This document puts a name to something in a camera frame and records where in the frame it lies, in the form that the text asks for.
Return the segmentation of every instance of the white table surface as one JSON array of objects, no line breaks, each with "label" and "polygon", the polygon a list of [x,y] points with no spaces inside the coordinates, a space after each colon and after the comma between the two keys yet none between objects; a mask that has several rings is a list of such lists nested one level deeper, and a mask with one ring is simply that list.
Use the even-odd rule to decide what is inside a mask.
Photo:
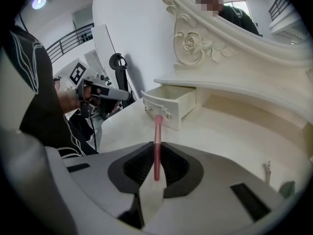
[{"label": "white table surface", "polygon": [[[99,152],[111,152],[154,140],[154,120],[145,113],[142,99],[102,124]],[[296,145],[262,126],[206,107],[195,108],[182,119],[182,130],[162,127],[162,141],[224,156],[265,181],[263,163],[271,162],[270,185],[279,190],[295,180],[302,189],[312,164]]]}]

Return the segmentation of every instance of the black cable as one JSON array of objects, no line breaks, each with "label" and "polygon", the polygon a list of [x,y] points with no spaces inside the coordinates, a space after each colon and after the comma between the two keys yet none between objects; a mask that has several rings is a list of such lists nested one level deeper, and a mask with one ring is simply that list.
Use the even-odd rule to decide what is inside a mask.
[{"label": "black cable", "polygon": [[94,132],[94,126],[93,126],[93,122],[92,122],[92,119],[91,118],[89,118],[90,119],[90,122],[91,122],[91,126],[92,126],[92,130],[93,130],[93,138],[94,138],[94,149],[95,149],[95,151],[97,152],[97,142],[96,142],[96,134],[95,134],[95,132]]},{"label": "black cable", "polygon": [[23,21],[23,18],[22,18],[22,16],[21,16],[21,13],[20,13],[20,12],[19,12],[19,15],[20,15],[20,20],[21,20],[21,22],[22,22],[22,24],[23,24],[24,29],[28,32],[28,30],[27,30],[27,28],[26,28],[26,25],[24,24],[24,21]]}]

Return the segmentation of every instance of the gray machine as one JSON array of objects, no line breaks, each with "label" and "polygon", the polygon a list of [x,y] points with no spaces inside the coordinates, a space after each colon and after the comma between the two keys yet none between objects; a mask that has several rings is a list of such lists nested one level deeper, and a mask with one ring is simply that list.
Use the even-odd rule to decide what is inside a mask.
[{"label": "gray machine", "polygon": [[34,137],[1,136],[9,182],[56,234],[255,234],[276,220],[274,209],[283,203],[277,192],[229,159],[162,143],[164,202],[143,224],[135,191],[152,166],[153,142],[62,160]]}]

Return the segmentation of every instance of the black railing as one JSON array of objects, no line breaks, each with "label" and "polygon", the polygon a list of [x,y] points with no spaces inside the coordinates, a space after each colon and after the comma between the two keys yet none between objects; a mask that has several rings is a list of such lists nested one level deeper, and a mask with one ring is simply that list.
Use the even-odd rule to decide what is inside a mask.
[{"label": "black railing", "polygon": [[277,18],[288,6],[290,5],[289,0],[275,0],[272,7],[269,9],[270,17],[272,21]]},{"label": "black railing", "polygon": [[56,41],[53,45],[47,48],[48,55],[53,62],[57,61],[65,53],[71,49],[85,43],[86,41],[93,39],[91,28],[94,27],[94,24],[88,24],[77,30],[72,31],[71,33],[65,35],[63,38]]}]

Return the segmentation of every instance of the mirror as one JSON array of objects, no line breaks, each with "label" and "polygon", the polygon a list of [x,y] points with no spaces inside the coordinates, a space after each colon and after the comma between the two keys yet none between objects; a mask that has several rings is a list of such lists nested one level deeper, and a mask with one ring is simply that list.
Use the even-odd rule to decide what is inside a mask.
[{"label": "mirror", "polygon": [[294,45],[309,32],[289,0],[195,0],[229,22],[265,39]]}]

